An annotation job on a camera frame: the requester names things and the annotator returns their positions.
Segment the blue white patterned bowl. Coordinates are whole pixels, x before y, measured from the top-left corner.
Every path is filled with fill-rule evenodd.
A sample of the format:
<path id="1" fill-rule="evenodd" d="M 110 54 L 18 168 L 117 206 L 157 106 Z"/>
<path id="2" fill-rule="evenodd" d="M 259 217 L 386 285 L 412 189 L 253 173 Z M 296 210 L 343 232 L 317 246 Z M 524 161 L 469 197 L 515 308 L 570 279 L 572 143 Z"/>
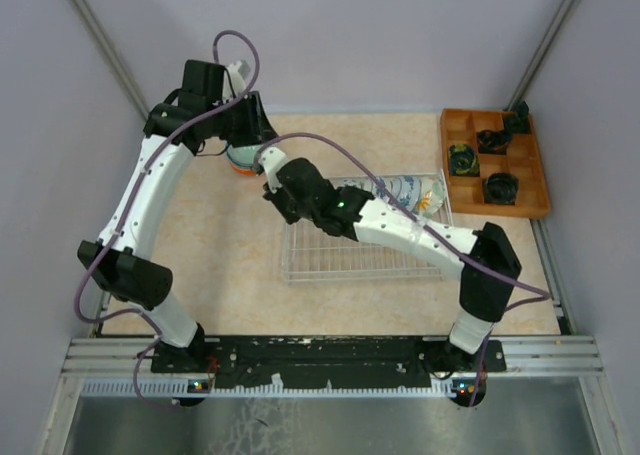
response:
<path id="1" fill-rule="evenodd" d="M 415 175 L 401 175 L 391 180 L 391 194 L 412 213 L 418 211 L 422 197 L 422 178 Z"/>

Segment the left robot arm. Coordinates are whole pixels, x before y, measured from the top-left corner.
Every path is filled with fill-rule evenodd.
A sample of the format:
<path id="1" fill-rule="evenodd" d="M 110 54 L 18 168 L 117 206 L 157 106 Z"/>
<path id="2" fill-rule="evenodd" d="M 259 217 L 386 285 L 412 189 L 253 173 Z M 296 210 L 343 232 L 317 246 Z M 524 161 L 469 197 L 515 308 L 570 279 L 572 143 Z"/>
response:
<path id="1" fill-rule="evenodd" d="M 260 145 L 275 137 L 253 86 L 259 65 L 244 60 L 188 60 L 182 84 L 147 115 L 138 161 L 109 222 L 95 241 L 83 241 L 77 257 L 85 268 L 74 295 L 78 319 L 88 282 L 124 303 L 124 313 L 143 318 L 158 345 L 173 349 L 184 370 L 201 369 L 208 359 L 202 326 L 172 292 L 173 274 L 151 260 L 158 229 L 185 170 L 211 138 L 231 148 Z"/>

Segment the white wire dish rack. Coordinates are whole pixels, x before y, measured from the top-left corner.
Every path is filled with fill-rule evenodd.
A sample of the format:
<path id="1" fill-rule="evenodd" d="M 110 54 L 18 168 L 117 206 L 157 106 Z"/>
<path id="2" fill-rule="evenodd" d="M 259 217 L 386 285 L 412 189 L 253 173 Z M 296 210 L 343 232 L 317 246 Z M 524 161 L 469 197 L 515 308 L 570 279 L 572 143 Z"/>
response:
<path id="1" fill-rule="evenodd" d="M 432 217 L 413 214 L 443 224 L 453 221 L 443 171 L 403 175 L 438 176 L 445 190 L 443 206 Z M 440 269 L 412 255 L 376 244 L 331 237 L 307 220 L 284 226 L 282 274 L 284 280 L 290 283 L 415 278 L 441 281 L 444 279 Z"/>

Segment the yellow floral bowl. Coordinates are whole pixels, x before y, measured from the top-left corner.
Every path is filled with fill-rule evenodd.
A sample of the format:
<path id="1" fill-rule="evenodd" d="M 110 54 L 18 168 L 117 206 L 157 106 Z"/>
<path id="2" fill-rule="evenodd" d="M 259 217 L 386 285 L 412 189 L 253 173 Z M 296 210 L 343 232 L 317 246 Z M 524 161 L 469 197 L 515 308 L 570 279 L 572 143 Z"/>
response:
<path id="1" fill-rule="evenodd" d="M 445 201 L 445 190 L 441 179 L 436 175 L 423 176 L 420 180 L 420 198 L 415 206 L 417 214 L 423 217 L 434 216 Z"/>

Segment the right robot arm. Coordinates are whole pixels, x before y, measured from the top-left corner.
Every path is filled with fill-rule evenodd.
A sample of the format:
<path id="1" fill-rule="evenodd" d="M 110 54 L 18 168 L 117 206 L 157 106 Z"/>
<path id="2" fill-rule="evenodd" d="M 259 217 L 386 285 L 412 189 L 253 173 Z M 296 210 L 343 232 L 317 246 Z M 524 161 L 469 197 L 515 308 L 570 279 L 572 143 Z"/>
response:
<path id="1" fill-rule="evenodd" d="M 460 311 L 447 337 L 448 362 L 470 370 L 482 343 L 503 318 L 521 264 L 505 231 L 480 230 L 411 218 L 391 203 L 355 186 L 334 186 L 305 158 L 272 148 L 259 155 L 266 175 L 264 199 L 288 224 L 307 220 L 325 234 L 412 255 L 459 281 Z"/>

